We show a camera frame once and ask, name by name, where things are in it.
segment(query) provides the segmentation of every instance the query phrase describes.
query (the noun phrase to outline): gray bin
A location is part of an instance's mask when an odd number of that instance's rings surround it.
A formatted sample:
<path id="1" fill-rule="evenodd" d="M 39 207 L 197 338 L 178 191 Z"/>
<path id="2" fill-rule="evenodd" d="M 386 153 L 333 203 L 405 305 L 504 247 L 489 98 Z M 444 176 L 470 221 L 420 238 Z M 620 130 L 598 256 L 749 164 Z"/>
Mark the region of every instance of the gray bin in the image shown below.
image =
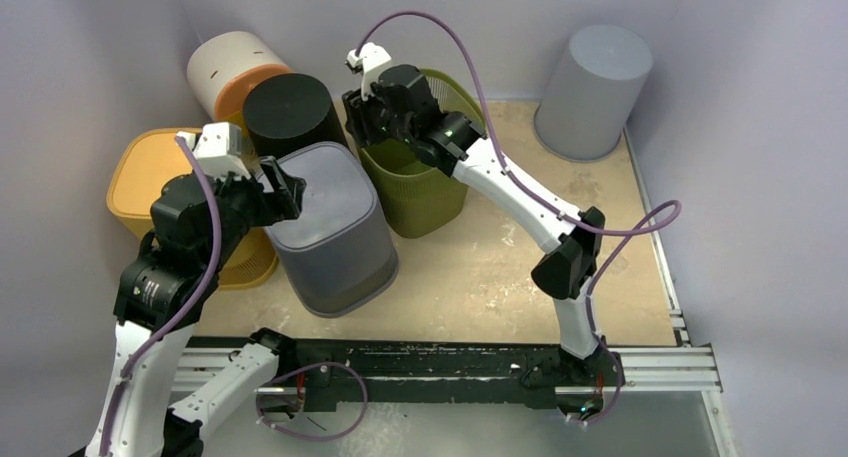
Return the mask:
<path id="1" fill-rule="evenodd" d="M 536 110 L 539 141 L 568 160 L 603 159 L 615 150 L 652 66 L 648 44 L 627 29 L 578 30 Z"/>
<path id="2" fill-rule="evenodd" d="M 338 317 L 388 288 L 397 251 L 371 181 L 348 149 L 321 142 L 278 160 L 306 180 L 300 218 L 265 228 L 307 310 Z M 270 189 L 267 179 L 259 181 Z"/>

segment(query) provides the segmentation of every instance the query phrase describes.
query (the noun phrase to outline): black cylindrical container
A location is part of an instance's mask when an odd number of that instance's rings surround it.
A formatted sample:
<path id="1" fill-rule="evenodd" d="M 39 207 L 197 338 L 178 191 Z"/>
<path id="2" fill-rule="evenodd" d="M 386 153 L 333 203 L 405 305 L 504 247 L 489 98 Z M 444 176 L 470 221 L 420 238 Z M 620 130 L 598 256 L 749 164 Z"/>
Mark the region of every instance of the black cylindrical container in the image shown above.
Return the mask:
<path id="1" fill-rule="evenodd" d="M 247 95 L 243 115 L 259 156 L 279 159 L 322 141 L 348 148 L 330 91 L 309 75 L 266 79 Z"/>

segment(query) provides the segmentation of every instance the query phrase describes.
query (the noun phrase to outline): white cylindrical container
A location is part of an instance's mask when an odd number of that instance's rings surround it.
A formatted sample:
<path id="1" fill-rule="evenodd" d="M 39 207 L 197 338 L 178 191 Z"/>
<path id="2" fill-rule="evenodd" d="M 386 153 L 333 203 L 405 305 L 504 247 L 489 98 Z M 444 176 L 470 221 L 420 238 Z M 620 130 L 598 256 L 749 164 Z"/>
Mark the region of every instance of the white cylindrical container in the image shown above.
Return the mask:
<path id="1" fill-rule="evenodd" d="M 259 37 L 228 32 L 198 47 L 186 74 L 206 113 L 222 120 L 241 111 L 247 94 L 259 83 L 291 71 Z"/>
<path id="2" fill-rule="evenodd" d="M 560 157 L 591 162 L 615 150 L 653 66 L 648 44 L 614 25 L 592 25 L 568 40 L 533 125 Z"/>

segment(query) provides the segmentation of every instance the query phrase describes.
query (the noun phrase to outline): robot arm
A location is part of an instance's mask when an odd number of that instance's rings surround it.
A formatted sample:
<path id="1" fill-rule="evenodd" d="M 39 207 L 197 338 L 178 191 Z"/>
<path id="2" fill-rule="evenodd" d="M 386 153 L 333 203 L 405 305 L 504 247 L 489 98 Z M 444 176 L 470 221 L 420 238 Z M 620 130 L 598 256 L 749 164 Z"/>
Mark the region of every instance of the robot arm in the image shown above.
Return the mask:
<path id="1" fill-rule="evenodd" d="M 598 347 L 591 330 L 586 284 L 595 273 L 601 237 L 544 208 L 503 171 L 484 129 L 460 112 L 442 112 L 426 77 L 414 66 L 391 64 L 385 50 L 368 43 L 351 51 L 348 67 L 362 73 L 362 87 L 343 97 L 346 128 L 361 147 L 386 139 L 404 142 L 418 159 L 481 192 L 510 213 L 545 253 L 531 272 L 536 285 L 554 299 L 560 344 L 578 359 Z M 603 214 L 585 212 L 545 189 L 505 157 L 512 173 L 532 192 L 556 202 L 561 212 L 593 227 Z"/>
<path id="2" fill-rule="evenodd" d="M 117 344 L 106 404 L 91 442 L 75 455 L 200 455 L 202 438 L 278 370 L 280 343 L 259 336 L 200 391 L 168 407 L 180 357 L 203 303 L 218 286 L 217 273 L 252 227 L 297 218 L 305 187 L 302 179 L 286 175 L 276 160 L 263 158 L 260 165 L 272 187 L 265 192 L 240 159 L 237 126 L 209 124 L 200 135 L 180 132 L 178 136 L 185 139 L 210 180 L 218 207 L 221 249 L 214 277 L 190 311 L 136 357 L 131 375 L 126 376 L 127 361 L 186 305 L 212 253 L 206 195 L 195 175 L 176 177 L 153 203 L 154 230 L 142 240 L 138 258 L 121 274 L 114 309 Z"/>

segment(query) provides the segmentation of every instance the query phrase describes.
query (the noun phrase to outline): cable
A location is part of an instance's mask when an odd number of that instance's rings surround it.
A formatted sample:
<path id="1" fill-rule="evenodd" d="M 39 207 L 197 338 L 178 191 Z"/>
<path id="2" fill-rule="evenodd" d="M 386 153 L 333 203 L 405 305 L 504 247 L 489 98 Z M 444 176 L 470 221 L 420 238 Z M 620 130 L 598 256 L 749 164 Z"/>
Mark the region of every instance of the cable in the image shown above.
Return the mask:
<path id="1" fill-rule="evenodd" d="M 462 57 L 465 59 L 465 63 L 468 66 L 468 71 L 471 73 L 471 80 L 474 82 L 474 90 L 477 92 L 477 98 L 480 100 L 480 107 L 483 110 L 483 117 L 484 117 L 484 120 L 486 121 L 486 128 L 488 130 L 489 137 L 492 140 L 492 147 L 494 147 L 494 149 L 495 149 L 495 155 L 497 156 L 497 159 L 498 159 L 498 162 L 500 163 L 501 169 L 509 177 L 509 179 L 515 184 L 515 186 L 518 187 L 519 189 L 521 189 L 522 192 L 524 192 L 528 197 L 530 197 L 531 199 L 536 201 L 539 205 L 541 205 L 545 209 L 553 212 L 560 219 L 565 220 L 566 222 L 569 222 L 570 224 L 573 224 L 576 227 L 579 227 L 579 228 L 586 230 L 588 232 L 592 232 L 594 234 L 613 236 L 613 237 L 624 237 L 624 239 L 622 239 L 621 242 L 619 242 L 619 244 L 615 247 L 615 249 L 610 253 L 609 257 L 607 257 L 607 259 L 604 261 L 604 263 L 601 265 L 601 267 L 595 273 L 595 276 L 592 279 L 592 282 L 589 284 L 589 288 L 587 289 L 588 295 L 590 296 L 590 298 L 586 299 L 586 313 L 587 313 L 588 319 L 589 319 L 589 326 L 592 330 L 593 335 L 595 335 L 595 339 L 597 340 L 598 346 L 600 346 L 601 351 L 604 352 L 605 354 L 607 354 L 607 356 L 613 362 L 616 363 L 615 392 L 613 393 L 613 396 L 610 399 L 609 404 L 605 405 L 603 410 L 601 410 L 601 412 L 596 414 L 590 421 L 583 421 L 584 425 L 588 425 L 589 422 L 591 422 L 591 423 L 598 422 L 599 420 L 603 419 L 606 415 L 608 415 L 609 411 L 615 406 L 616 402 L 618 402 L 618 397 L 619 397 L 619 394 L 621 393 L 621 387 L 624 385 L 624 374 L 622 372 L 621 361 L 615 357 L 615 355 L 612 353 L 612 351 L 610 351 L 609 347 L 607 347 L 606 343 L 604 343 L 604 341 L 600 337 L 600 335 L 598 335 L 597 327 L 595 326 L 595 320 L 594 320 L 594 316 L 592 314 L 592 309 L 591 309 L 591 304 L 590 304 L 592 292 L 595 290 L 595 286 L 598 284 L 598 281 L 600 280 L 601 276 L 609 268 L 612 261 L 621 253 L 621 250 L 624 248 L 624 246 L 627 245 L 628 242 L 630 242 L 630 239 L 632 239 L 633 237 L 635 237 L 637 235 L 649 234 L 649 233 L 652 233 L 652 232 L 655 232 L 655 231 L 658 231 L 660 229 L 667 227 L 669 224 L 674 222 L 674 220 L 677 219 L 677 217 L 680 215 L 680 211 L 683 209 L 683 205 L 678 200 L 669 200 L 669 201 L 663 202 L 662 204 L 660 204 L 659 206 L 657 206 L 656 208 L 651 210 L 631 230 L 608 230 L 608 229 L 601 229 L 601 228 L 586 224 L 585 222 L 582 222 L 578 219 L 571 217 L 566 212 L 561 211 L 559 208 L 557 208 L 556 205 L 548 202 L 543 197 L 541 197 L 540 195 L 533 192 L 533 190 L 531 190 L 526 185 L 524 185 L 524 183 L 521 182 L 518 179 L 518 177 L 515 176 L 515 174 L 513 174 L 512 170 L 510 170 L 509 166 L 507 165 L 506 158 L 504 157 L 503 150 L 501 149 L 500 143 L 498 142 L 498 137 L 497 137 L 497 134 L 495 132 L 495 126 L 493 125 L 492 118 L 489 115 L 489 106 L 487 105 L 486 98 L 483 95 L 483 86 L 480 84 L 480 77 L 477 74 L 477 70 L 474 67 L 474 63 L 471 61 L 471 56 L 469 55 L 468 50 L 465 48 L 465 45 L 462 43 L 462 40 L 459 38 L 459 36 L 456 34 L 456 32 L 454 32 L 453 29 L 451 29 L 445 22 L 443 22 L 442 20 L 440 20 L 438 17 L 436 17 L 434 15 L 428 14 L 426 12 L 420 12 L 420 11 L 417 11 L 417 10 L 404 10 L 404 11 L 400 11 L 400 12 L 395 12 L 394 14 L 391 14 L 391 15 L 383 18 L 379 22 L 377 22 L 377 24 L 374 25 L 365 34 L 365 37 L 362 38 L 362 40 L 359 42 L 359 45 L 356 47 L 356 53 L 359 54 L 359 52 L 362 50 L 362 46 L 365 45 L 366 42 L 368 42 L 368 39 L 371 38 L 371 35 L 374 34 L 374 32 L 377 29 L 379 29 L 383 24 L 385 24 L 386 22 L 388 22 L 390 20 L 393 20 L 397 17 L 401 17 L 401 16 L 404 16 L 404 15 L 421 17 L 421 18 L 424 18 L 424 19 L 427 19 L 427 20 L 433 22 L 434 24 L 441 27 L 445 32 L 447 32 L 448 35 L 450 35 L 450 37 L 453 39 L 454 43 L 456 43 L 456 46 L 459 48 L 459 51 L 462 53 Z M 674 207 L 674 210 L 672 210 L 671 214 L 669 214 L 665 219 L 661 220 L 660 222 L 649 225 L 647 227 L 644 227 L 644 225 L 647 224 L 654 216 L 656 216 L 657 214 L 659 214 L 663 210 L 667 209 L 668 207 L 672 207 L 672 206 Z"/>
<path id="2" fill-rule="evenodd" d="M 441 27 L 445 32 L 447 32 L 448 35 L 450 35 L 451 38 L 453 39 L 454 43 L 456 43 L 456 46 L 459 48 L 459 51 L 462 53 L 462 57 L 465 59 L 465 63 L 468 66 L 468 71 L 471 73 L 471 80 L 474 82 L 474 90 L 477 92 L 477 98 L 480 100 L 480 108 L 483 110 L 483 117 L 484 117 L 484 120 L 486 121 L 486 127 L 487 127 L 487 130 L 488 130 L 488 133 L 489 133 L 489 137 L 492 140 L 492 147 L 495 148 L 495 155 L 497 156 L 497 159 L 498 159 L 498 162 L 500 163 L 501 169 L 503 169 L 504 173 L 509 177 L 509 179 L 512 181 L 512 183 L 515 184 L 516 187 L 521 189 L 522 192 L 524 192 L 531 199 L 535 200 L 539 205 L 541 205 L 545 209 L 553 212 L 554 214 L 556 214 L 562 220 L 565 220 L 566 222 L 573 224 L 576 227 L 579 227 L 579 228 L 586 230 L 588 232 L 592 232 L 593 234 L 608 235 L 608 236 L 613 236 L 613 237 L 628 237 L 628 236 L 635 236 L 635 235 L 650 234 L 651 232 L 660 230 L 660 229 L 668 226 L 668 224 L 672 223 L 674 221 L 674 219 L 676 219 L 677 216 L 680 215 L 680 211 L 682 210 L 682 206 L 681 206 L 680 202 L 674 200 L 674 201 L 669 201 L 669 202 L 673 203 L 672 205 L 674 205 L 674 211 L 672 211 L 672 213 L 668 217 L 666 217 L 665 219 L 663 219 L 662 221 L 660 221 L 660 222 L 658 222 L 654 225 L 650 225 L 648 227 L 645 227 L 645 228 L 639 229 L 639 230 L 601 229 L 601 228 L 589 225 L 589 224 L 587 224 L 583 221 L 580 221 L 578 219 L 575 219 L 574 217 L 568 215 L 566 212 L 557 208 L 556 205 L 545 200 L 544 197 L 533 192 L 533 190 L 531 190 L 529 187 L 524 185 L 524 183 L 521 182 L 521 180 L 519 180 L 518 177 L 516 177 L 515 174 L 512 173 L 512 170 L 510 170 L 509 166 L 507 165 L 506 159 L 504 157 L 503 150 L 501 150 L 501 145 L 498 142 L 498 137 L 497 137 L 497 134 L 495 132 L 495 126 L 492 124 L 492 118 L 489 115 L 489 106 L 486 104 L 486 98 L 483 96 L 483 86 L 480 84 L 480 77 L 477 74 L 477 69 L 474 67 L 474 62 L 471 61 L 471 55 L 468 53 L 468 49 L 465 48 L 465 44 L 462 43 L 462 40 L 459 38 L 459 36 L 456 34 L 456 32 L 454 32 L 453 29 L 451 29 L 441 19 L 439 19 L 438 17 L 436 17 L 434 15 L 428 14 L 426 12 L 420 12 L 420 11 L 417 11 L 417 10 L 403 10 L 403 11 L 400 11 L 400 12 L 395 12 L 394 14 L 391 14 L 391 15 L 383 18 L 379 22 L 377 22 L 377 24 L 374 27 L 372 27 L 371 30 L 368 31 L 368 33 L 365 34 L 365 37 L 362 38 L 362 40 L 359 42 L 359 45 L 356 47 L 356 53 L 359 54 L 359 52 L 362 50 L 362 46 L 365 45 L 368 42 L 368 39 L 371 38 L 371 35 L 377 29 L 379 29 L 383 24 L 385 24 L 386 22 L 388 22 L 392 19 L 404 16 L 404 15 L 421 17 L 421 18 L 424 18 L 424 19 L 427 19 L 427 20 L 433 22 L 434 24 Z"/>
<path id="3" fill-rule="evenodd" d="M 638 229 L 642 228 L 642 226 L 647 224 L 648 222 L 650 222 L 650 220 L 653 219 L 654 216 L 656 216 L 657 214 L 659 214 L 663 210 L 667 209 L 668 207 L 674 205 L 674 202 L 676 202 L 676 201 L 670 200 L 668 202 L 663 202 L 662 204 L 657 206 L 655 209 L 648 212 L 644 217 L 642 217 L 642 220 L 640 220 L 635 226 L 633 226 L 633 230 L 638 230 Z M 595 286 L 598 284 L 598 281 L 601 279 L 601 276 L 604 275 L 604 272 L 607 271 L 607 269 L 609 268 L 612 261 L 615 260 L 616 257 L 618 257 L 618 254 L 621 253 L 622 249 L 624 249 L 624 246 L 627 245 L 627 243 L 630 242 L 630 239 L 632 239 L 632 238 L 633 238 L 633 236 L 630 235 L 630 236 L 627 236 L 627 237 L 621 239 L 621 242 L 619 242 L 618 245 L 615 246 L 615 249 L 613 249 L 613 251 L 610 252 L 609 257 L 607 257 L 607 260 L 605 260 L 604 263 L 601 265 L 601 267 L 598 268 L 598 271 L 595 272 L 595 276 L 592 278 L 592 282 L 589 283 L 589 288 L 586 289 L 588 295 L 592 295 L 594 293 Z M 610 411 L 613 409 L 613 407 L 615 407 L 615 404 L 618 402 L 618 397 L 621 394 L 621 388 L 624 386 L 624 372 L 622 372 L 621 360 L 619 360 L 618 358 L 615 357 L 615 354 L 612 353 L 612 351 L 609 349 L 609 347 L 607 347 L 606 343 L 604 343 L 604 340 L 601 338 L 601 336 L 598 335 L 598 328 L 595 325 L 595 319 L 594 319 L 594 316 L 593 316 L 592 310 L 591 310 L 592 304 L 591 304 L 590 301 L 591 301 L 591 299 L 586 299 L 586 314 L 589 316 L 589 328 L 592 330 L 592 334 L 595 335 L 595 340 L 598 341 L 598 346 L 601 348 L 601 351 L 604 352 L 605 354 L 607 354 L 607 357 L 609 357 L 610 360 L 615 362 L 616 369 L 615 369 L 615 392 L 613 392 L 609 403 L 604 405 L 604 408 L 601 409 L 600 412 L 595 414 L 595 416 L 592 417 L 590 420 L 585 421 L 587 425 L 588 424 L 595 424 L 595 423 L 599 422 L 600 420 L 604 419 L 607 415 L 609 415 Z"/>
<path id="4" fill-rule="evenodd" d="M 365 412 L 368 410 L 368 391 L 365 389 L 365 380 L 363 380 L 362 376 L 360 376 L 358 373 L 356 373 L 355 370 L 351 369 L 350 367 L 348 367 L 344 364 L 340 364 L 338 362 L 318 362 L 317 364 L 310 364 L 310 365 L 301 367 L 297 370 L 293 370 L 293 371 L 289 372 L 288 374 L 285 374 L 285 375 L 282 375 L 280 377 L 275 378 L 274 380 L 268 382 L 265 385 L 270 386 L 270 385 L 274 385 L 274 384 L 279 384 L 281 382 L 285 382 L 286 380 L 290 379 L 291 377 L 294 377 L 295 375 L 301 375 L 306 371 L 309 371 L 309 370 L 312 370 L 312 369 L 317 369 L 317 368 L 324 366 L 324 365 L 326 365 L 328 367 L 338 367 L 340 369 L 346 370 L 350 375 L 353 376 L 354 379 L 356 379 L 356 382 L 359 384 L 359 387 L 362 389 L 362 410 L 359 412 L 359 417 L 356 418 L 356 421 L 354 421 L 353 424 L 351 424 L 350 427 L 348 427 L 347 429 L 345 429 L 345 430 L 343 430 L 343 431 L 341 431 L 337 434 L 326 435 L 326 436 L 324 436 L 324 435 L 319 436 L 319 435 L 301 434 L 300 432 L 295 432 L 293 430 L 286 429 L 285 427 L 280 427 L 279 425 L 275 424 L 274 422 L 271 422 L 271 420 L 268 419 L 268 417 L 265 416 L 265 413 L 262 411 L 262 407 L 259 405 L 259 396 L 256 397 L 256 415 L 259 416 L 259 420 L 256 423 L 258 424 L 258 423 L 261 422 L 261 423 L 265 424 L 266 426 L 268 426 L 269 428 L 271 428 L 271 430 L 276 430 L 277 432 L 280 432 L 280 433 L 283 433 L 283 434 L 286 434 L 286 435 L 290 435 L 292 437 L 297 437 L 298 439 L 308 440 L 310 442 L 329 442 L 331 440 L 340 439 L 340 438 L 348 435 L 349 433 L 353 432 L 359 426 L 359 424 L 362 422 L 362 419 L 365 418 Z"/>
<path id="5" fill-rule="evenodd" d="M 174 316 L 171 317 L 165 325 L 154 332 L 153 335 L 141 344 L 135 352 L 130 354 L 126 363 L 121 368 L 121 372 L 119 373 L 120 382 L 118 382 L 112 390 L 112 398 L 109 400 L 109 405 L 106 408 L 106 415 L 103 418 L 103 433 L 100 437 L 99 452 L 101 457 L 109 454 L 109 445 L 111 443 L 109 437 L 112 435 L 112 429 L 115 426 L 115 414 L 118 411 L 118 406 L 121 403 L 121 398 L 127 389 L 127 385 L 132 379 L 132 373 L 135 369 L 136 363 L 141 360 L 144 354 L 150 350 L 156 342 L 171 332 L 171 330 L 173 330 L 174 327 L 176 327 L 177 324 L 183 320 L 186 315 L 188 315 L 192 307 L 194 307 L 197 301 L 200 300 L 203 293 L 206 292 L 206 288 L 209 286 L 209 283 L 212 281 L 212 277 L 215 275 L 215 270 L 218 267 L 218 260 L 221 258 L 221 215 L 218 212 L 218 203 L 215 200 L 215 193 L 212 191 L 212 186 L 209 185 L 209 179 L 206 177 L 206 174 L 203 173 L 200 163 L 194 157 L 194 154 L 191 153 L 191 149 L 188 148 L 186 141 L 180 137 L 176 137 L 174 140 L 177 141 L 177 145 L 179 145 L 180 150 L 183 151 L 183 155 L 185 155 L 191 165 L 192 172 L 195 177 L 197 177 L 197 180 L 200 183 L 200 188 L 203 190 L 203 195 L 206 197 L 206 202 L 209 204 L 209 218 L 212 220 L 212 253 L 209 256 L 209 263 L 206 266 L 206 271 L 203 273 L 203 277 L 201 277 L 200 282 L 197 286 L 195 286 L 194 292 L 185 304 L 183 304 L 180 310 L 174 314 Z"/>

